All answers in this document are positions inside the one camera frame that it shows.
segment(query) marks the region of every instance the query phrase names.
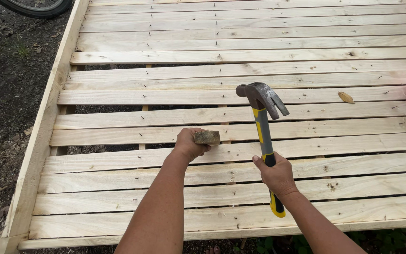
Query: claw hammer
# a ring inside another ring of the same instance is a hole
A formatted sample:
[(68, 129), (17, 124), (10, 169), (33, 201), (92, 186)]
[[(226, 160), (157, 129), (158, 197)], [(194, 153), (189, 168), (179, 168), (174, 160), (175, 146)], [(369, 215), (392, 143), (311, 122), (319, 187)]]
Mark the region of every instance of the claw hammer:
[[(275, 156), (273, 154), (267, 112), (269, 112), (273, 120), (276, 120), (280, 116), (275, 106), (278, 107), (283, 116), (289, 115), (289, 111), (274, 90), (261, 82), (239, 85), (236, 87), (236, 94), (240, 97), (247, 97), (249, 100), (255, 116), (262, 160), (268, 167), (273, 167), (275, 165)], [(271, 190), (269, 190), (269, 195), (270, 209), (276, 216), (283, 218), (286, 215), (283, 204)]]

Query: bicycle tire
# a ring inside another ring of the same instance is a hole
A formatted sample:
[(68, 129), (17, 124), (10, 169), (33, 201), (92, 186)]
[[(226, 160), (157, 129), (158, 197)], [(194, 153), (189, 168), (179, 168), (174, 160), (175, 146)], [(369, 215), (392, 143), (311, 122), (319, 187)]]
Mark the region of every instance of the bicycle tire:
[(5, 8), (13, 11), (14, 13), (34, 19), (55, 18), (66, 12), (70, 8), (72, 2), (73, 0), (62, 0), (54, 8), (26, 8), (21, 4), (14, 3), (12, 0), (0, 0), (0, 4)]

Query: bare foot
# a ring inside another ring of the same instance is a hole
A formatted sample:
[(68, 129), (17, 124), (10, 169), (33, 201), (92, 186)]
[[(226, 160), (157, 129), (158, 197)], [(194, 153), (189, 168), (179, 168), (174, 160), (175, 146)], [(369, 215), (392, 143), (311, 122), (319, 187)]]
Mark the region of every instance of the bare foot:
[(206, 254), (221, 254), (219, 246), (215, 246), (214, 248), (210, 247), (209, 250), (206, 250)]

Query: wooden frame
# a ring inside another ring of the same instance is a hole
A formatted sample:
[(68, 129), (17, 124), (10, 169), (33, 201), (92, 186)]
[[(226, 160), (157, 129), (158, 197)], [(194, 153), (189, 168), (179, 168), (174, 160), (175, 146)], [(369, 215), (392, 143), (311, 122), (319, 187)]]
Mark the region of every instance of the wooden frame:
[[(299, 234), (290, 215), (276, 220), (268, 205), (260, 205), (268, 202), (267, 190), (248, 162), (259, 153), (252, 142), (257, 136), (251, 110), (242, 106), (246, 100), (233, 90), (258, 79), (288, 104), (291, 114), (270, 126), (276, 150), (293, 158), (302, 193), (318, 201), (315, 206), (343, 231), (406, 227), (406, 0), (171, 2), (75, 1), (20, 169), (0, 254), (117, 244), (143, 188), (171, 150), (148, 145), (174, 143), (181, 127), (173, 125), (184, 124), (207, 124), (203, 127), (220, 131), (222, 139), (186, 173), (184, 204), (196, 209), (184, 212), (185, 240)], [(237, 18), (239, 12), (244, 18)], [(149, 69), (83, 71), (83, 65), (118, 63)], [(151, 68), (155, 63), (215, 65)], [(340, 89), (356, 103), (342, 102)], [(143, 107), (74, 114), (76, 105)], [(153, 105), (207, 107), (154, 110)], [(66, 151), (122, 144), (139, 147)], [(372, 152), (380, 154), (352, 156)], [(383, 216), (385, 207), (392, 212)]]

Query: yellow and gray handle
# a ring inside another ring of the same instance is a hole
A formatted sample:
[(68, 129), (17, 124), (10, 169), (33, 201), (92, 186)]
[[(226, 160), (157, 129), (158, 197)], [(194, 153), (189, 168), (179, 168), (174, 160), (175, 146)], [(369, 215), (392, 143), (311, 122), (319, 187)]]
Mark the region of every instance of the yellow and gray handle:
[[(273, 167), (275, 166), (275, 156), (273, 154), (272, 139), (270, 137), (267, 110), (266, 108), (253, 108), (253, 115), (255, 116), (256, 128), (261, 144), (262, 160), (264, 160), (264, 163), (266, 163), (268, 167)], [(269, 190), (269, 195), (270, 209), (276, 216), (283, 218), (286, 215), (285, 207), (271, 190)]]

